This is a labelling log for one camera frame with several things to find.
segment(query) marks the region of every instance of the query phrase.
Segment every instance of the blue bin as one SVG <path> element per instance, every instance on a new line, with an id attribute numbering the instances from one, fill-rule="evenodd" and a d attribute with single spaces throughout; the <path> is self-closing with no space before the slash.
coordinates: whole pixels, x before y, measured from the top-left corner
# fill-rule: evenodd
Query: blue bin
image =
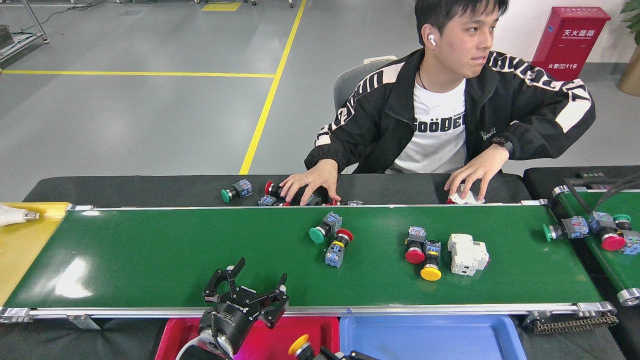
<path id="1" fill-rule="evenodd" d="M 526 360 L 504 315 L 376 315 L 340 319 L 340 351 L 380 360 Z"/>

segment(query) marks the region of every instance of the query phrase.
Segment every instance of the chain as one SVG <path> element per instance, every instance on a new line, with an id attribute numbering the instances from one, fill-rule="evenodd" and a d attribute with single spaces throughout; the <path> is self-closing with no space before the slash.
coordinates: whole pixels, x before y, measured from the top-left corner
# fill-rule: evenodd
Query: chain
<path id="1" fill-rule="evenodd" d="M 541 323 L 540 320 L 536 320 L 533 325 L 533 333 L 559 334 L 562 332 L 592 330 L 616 325 L 618 321 L 618 318 L 608 313 L 600 318 L 587 318 L 567 322 Z"/>

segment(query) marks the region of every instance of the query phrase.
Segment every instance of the man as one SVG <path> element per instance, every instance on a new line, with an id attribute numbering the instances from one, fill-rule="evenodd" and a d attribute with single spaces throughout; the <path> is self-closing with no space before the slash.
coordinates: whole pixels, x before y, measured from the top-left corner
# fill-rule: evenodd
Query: man
<path id="1" fill-rule="evenodd" d="M 508 159 L 557 158 L 595 119 L 581 80 L 554 81 L 542 69 L 491 50 L 508 0 L 417 0 L 420 44 L 368 75 L 335 121 L 324 126 L 307 171 L 280 185 L 291 200 L 308 185 L 336 193 L 338 173 L 452 172 L 462 197 L 480 179 L 483 199 Z"/>

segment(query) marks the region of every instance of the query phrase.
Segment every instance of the ear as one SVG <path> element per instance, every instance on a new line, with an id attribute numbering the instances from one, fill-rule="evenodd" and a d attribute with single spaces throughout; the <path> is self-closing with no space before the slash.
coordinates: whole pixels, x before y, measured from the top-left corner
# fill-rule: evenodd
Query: ear
<path id="1" fill-rule="evenodd" d="M 434 45 L 429 42 L 428 37 L 431 34 L 435 35 L 435 41 L 436 43 L 440 40 L 440 32 L 438 31 L 438 29 L 436 29 L 435 26 L 431 25 L 431 24 L 425 24 L 423 25 L 420 34 L 422 35 L 422 41 L 424 41 L 424 47 L 429 47 L 429 48 L 433 48 Z"/>

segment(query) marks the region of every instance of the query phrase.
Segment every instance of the yellow button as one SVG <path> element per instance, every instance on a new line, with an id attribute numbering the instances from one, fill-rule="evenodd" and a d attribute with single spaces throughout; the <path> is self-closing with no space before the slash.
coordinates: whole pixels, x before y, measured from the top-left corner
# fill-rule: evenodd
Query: yellow button
<path id="1" fill-rule="evenodd" d="M 298 349 L 307 342 L 307 340 L 309 340 L 309 334 L 300 336 L 296 341 L 293 342 L 293 344 L 291 344 L 291 347 L 289 347 L 289 355 L 295 354 L 296 351 L 298 351 Z"/>
<path id="2" fill-rule="evenodd" d="M 436 268 L 423 268 L 420 270 L 420 276 L 425 280 L 436 281 L 441 278 L 442 272 Z"/>

